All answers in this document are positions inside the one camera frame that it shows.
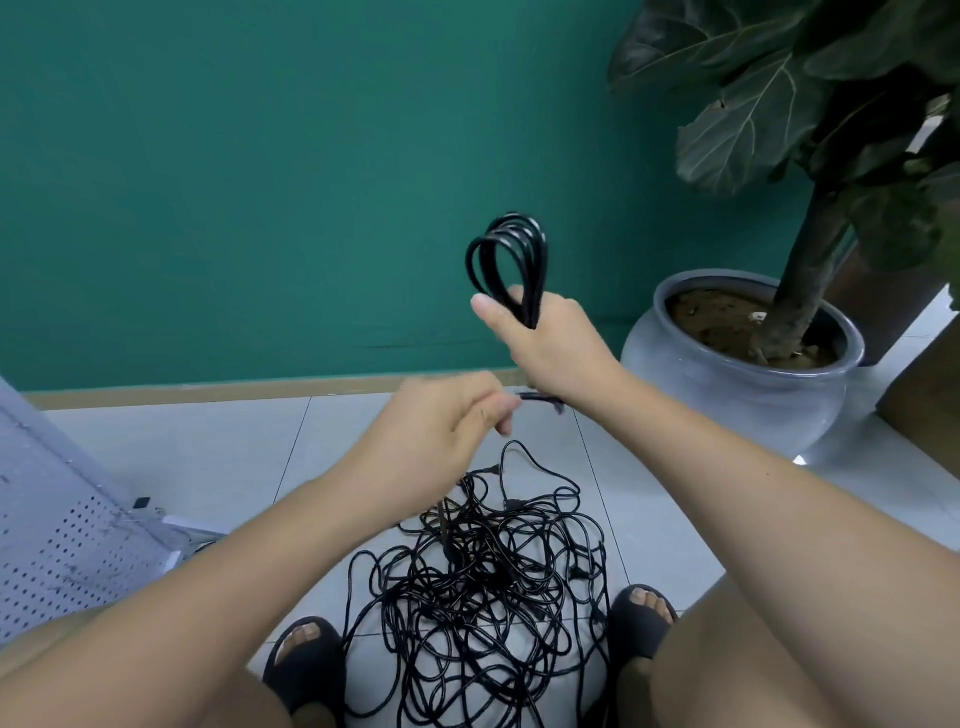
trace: perforated metal panel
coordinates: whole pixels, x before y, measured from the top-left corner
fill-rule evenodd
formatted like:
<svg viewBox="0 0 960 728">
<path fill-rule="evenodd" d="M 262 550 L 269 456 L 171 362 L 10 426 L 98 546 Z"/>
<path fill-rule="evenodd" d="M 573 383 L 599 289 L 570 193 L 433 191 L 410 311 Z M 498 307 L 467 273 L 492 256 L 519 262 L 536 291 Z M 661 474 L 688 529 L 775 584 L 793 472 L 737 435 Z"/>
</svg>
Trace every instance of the perforated metal panel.
<svg viewBox="0 0 960 728">
<path fill-rule="evenodd" d="M 187 537 L 132 504 L 0 379 L 0 644 L 121 599 L 178 562 Z"/>
</svg>

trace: tree trunk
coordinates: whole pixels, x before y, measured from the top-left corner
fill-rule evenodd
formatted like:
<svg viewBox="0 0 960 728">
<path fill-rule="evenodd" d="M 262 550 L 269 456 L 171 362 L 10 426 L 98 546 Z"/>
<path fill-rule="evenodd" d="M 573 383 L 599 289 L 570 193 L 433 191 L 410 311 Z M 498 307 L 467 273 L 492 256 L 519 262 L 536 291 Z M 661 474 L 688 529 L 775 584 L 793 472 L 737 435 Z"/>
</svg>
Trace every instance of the tree trunk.
<svg viewBox="0 0 960 728">
<path fill-rule="evenodd" d="M 760 363 L 788 359 L 799 350 L 833 279 L 849 226 L 839 205 L 838 190 L 818 184 L 790 251 L 774 305 L 751 341 L 751 353 Z"/>
</svg>

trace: floor tile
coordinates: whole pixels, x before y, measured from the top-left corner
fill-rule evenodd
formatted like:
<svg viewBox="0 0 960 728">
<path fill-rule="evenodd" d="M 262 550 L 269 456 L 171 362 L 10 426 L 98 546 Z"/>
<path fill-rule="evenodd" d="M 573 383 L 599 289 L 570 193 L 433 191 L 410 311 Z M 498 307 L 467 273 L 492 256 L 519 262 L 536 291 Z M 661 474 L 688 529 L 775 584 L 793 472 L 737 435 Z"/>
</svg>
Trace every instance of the floor tile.
<svg viewBox="0 0 960 728">
<path fill-rule="evenodd" d="M 873 412 L 887 387 L 932 343 L 930 336 L 904 336 L 875 366 L 854 369 L 845 405 L 853 411 Z"/>
<path fill-rule="evenodd" d="M 688 609 L 724 569 L 656 478 L 600 425 L 577 415 L 630 583 Z"/>
<path fill-rule="evenodd" d="M 177 522 L 229 532 L 274 502 L 308 399 L 48 412 L 116 481 Z"/>
<path fill-rule="evenodd" d="M 314 397 L 307 407 L 297 446 L 283 476 L 278 498 L 336 465 L 367 431 L 390 394 Z"/>
<path fill-rule="evenodd" d="M 580 620 L 579 623 L 585 638 L 585 646 L 589 647 L 592 641 L 588 637 L 587 622 Z M 517 657 L 529 655 L 532 644 L 533 637 L 529 633 L 512 632 L 511 638 L 508 640 L 511 651 Z M 573 654 L 562 657 L 557 661 L 557 668 L 571 666 L 575 664 L 576 659 Z M 419 664 L 419 667 L 426 669 L 433 666 Z M 397 660 L 395 655 L 387 651 L 381 636 L 362 637 L 357 639 L 350 649 L 347 669 L 348 704 L 354 710 L 369 711 L 383 702 L 389 695 L 390 688 L 396 678 Z M 605 679 L 606 669 L 603 660 L 599 655 L 595 655 L 588 663 L 585 673 L 584 704 L 586 706 L 592 704 L 599 697 Z M 546 692 L 537 704 L 543 725 L 550 726 L 550 728 L 566 728 L 567 726 L 573 728 L 573 726 L 576 726 L 577 683 L 578 675 L 575 673 L 551 679 Z M 482 694 L 481 692 L 469 692 L 468 704 L 470 706 L 475 705 L 476 703 L 471 698 L 479 697 Z M 397 692 L 393 699 L 375 716 L 362 721 L 348 720 L 348 725 L 364 726 L 365 728 L 368 726 L 370 728 L 396 726 L 396 713 L 399 704 L 400 696 Z M 503 709 L 498 710 L 494 706 L 481 716 L 475 725 L 478 728 L 494 726 L 502 716 Z M 462 719 L 462 711 L 453 707 L 444 714 L 443 723 L 456 724 Z M 401 724 L 413 725 L 408 718 L 404 718 Z M 524 716 L 523 724 L 536 725 L 537 723 L 528 712 Z"/>
<path fill-rule="evenodd" d="M 363 434 L 380 409 L 389 400 L 389 395 L 349 395 L 344 397 L 315 398 L 307 410 L 297 446 L 290 458 L 290 465 L 280 489 L 284 496 L 303 481 L 316 477 L 337 462 Z M 611 595 L 626 586 L 626 572 L 616 551 L 612 539 L 612 529 L 607 519 L 603 500 L 593 479 L 587 452 L 573 413 L 567 410 L 562 416 L 540 402 L 527 402 L 517 411 L 514 425 L 515 437 L 526 445 L 542 465 L 566 475 L 582 488 L 582 511 L 596 519 L 607 536 L 608 544 L 608 583 Z M 486 468 L 499 462 L 500 452 L 506 441 L 492 433 L 477 452 L 473 461 L 474 468 Z M 560 481 L 557 478 L 539 473 L 522 455 L 511 450 L 506 463 L 506 484 L 510 497 L 528 498 L 551 493 Z M 499 495 L 491 497 L 499 500 Z M 413 542 L 395 529 L 380 534 L 366 547 L 380 553 L 389 547 Z M 435 552 L 438 563 L 443 556 Z M 330 619 L 338 629 L 342 625 L 347 604 L 348 559 L 338 564 L 313 590 L 300 602 L 284 623 L 308 615 L 319 615 Z M 353 607 L 362 609 L 370 603 L 367 588 L 367 576 L 370 568 L 361 568 L 358 564 L 355 572 Z M 572 603 L 566 605 L 568 617 L 573 617 Z M 376 612 L 361 629 L 361 634 L 379 632 L 379 618 Z"/>
<path fill-rule="evenodd" d="M 950 548 L 960 547 L 960 481 L 852 391 L 833 429 L 803 458 L 831 483 Z"/>
<path fill-rule="evenodd" d="M 950 293 L 944 288 L 906 330 L 904 336 L 937 336 L 956 316 L 950 310 Z"/>
</svg>

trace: small black object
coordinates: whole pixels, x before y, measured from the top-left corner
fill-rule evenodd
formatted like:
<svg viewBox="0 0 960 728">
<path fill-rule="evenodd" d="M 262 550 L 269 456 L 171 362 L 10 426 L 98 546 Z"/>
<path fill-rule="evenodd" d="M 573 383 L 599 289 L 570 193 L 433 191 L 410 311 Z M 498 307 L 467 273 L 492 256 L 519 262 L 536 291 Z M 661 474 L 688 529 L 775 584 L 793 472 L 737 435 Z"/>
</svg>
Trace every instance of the small black object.
<svg viewBox="0 0 960 728">
<path fill-rule="evenodd" d="M 496 249 L 503 248 L 516 262 L 523 282 L 523 302 L 517 303 L 496 267 Z M 480 257 L 480 273 L 477 277 L 473 259 Z M 536 328 L 540 320 L 540 302 L 546 285 L 547 244 L 540 224 L 532 217 L 509 212 L 498 217 L 467 248 L 467 275 L 480 293 L 510 309 L 527 328 Z"/>
<path fill-rule="evenodd" d="M 553 408 L 557 410 L 558 415 L 564 413 L 564 408 L 566 405 L 564 401 L 559 397 L 554 397 L 553 395 L 545 395 L 541 392 L 520 392 L 518 395 L 522 400 L 531 400 L 531 401 L 545 401 L 553 405 Z"/>
<path fill-rule="evenodd" d="M 586 570 L 583 570 L 583 569 L 581 569 L 580 567 L 574 565 L 574 566 L 570 567 L 569 578 L 570 578 L 571 580 L 572 580 L 572 579 L 586 579 L 587 581 L 589 581 L 589 579 L 590 579 L 590 572 L 589 572 L 589 571 L 586 571 Z"/>
</svg>

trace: hand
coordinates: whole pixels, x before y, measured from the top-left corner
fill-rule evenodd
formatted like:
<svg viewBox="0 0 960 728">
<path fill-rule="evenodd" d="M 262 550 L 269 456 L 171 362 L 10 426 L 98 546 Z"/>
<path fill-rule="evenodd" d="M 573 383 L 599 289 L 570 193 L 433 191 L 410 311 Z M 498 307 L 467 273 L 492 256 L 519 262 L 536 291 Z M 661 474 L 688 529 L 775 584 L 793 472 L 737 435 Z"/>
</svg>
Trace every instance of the hand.
<svg viewBox="0 0 960 728">
<path fill-rule="evenodd" d="M 522 301 L 523 289 L 510 294 Z M 473 311 L 510 348 L 510 354 L 531 383 L 584 410 L 588 398 L 611 374 L 622 371 L 584 309 L 572 299 L 543 294 L 540 322 L 530 329 L 505 306 L 482 293 L 471 301 Z"/>
<path fill-rule="evenodd" d="M 378 532 L 442 500 L 491 429 L 510 435 L 519 406 L 490 372 L 407 379 L 335 470 Z"/>
</svg>

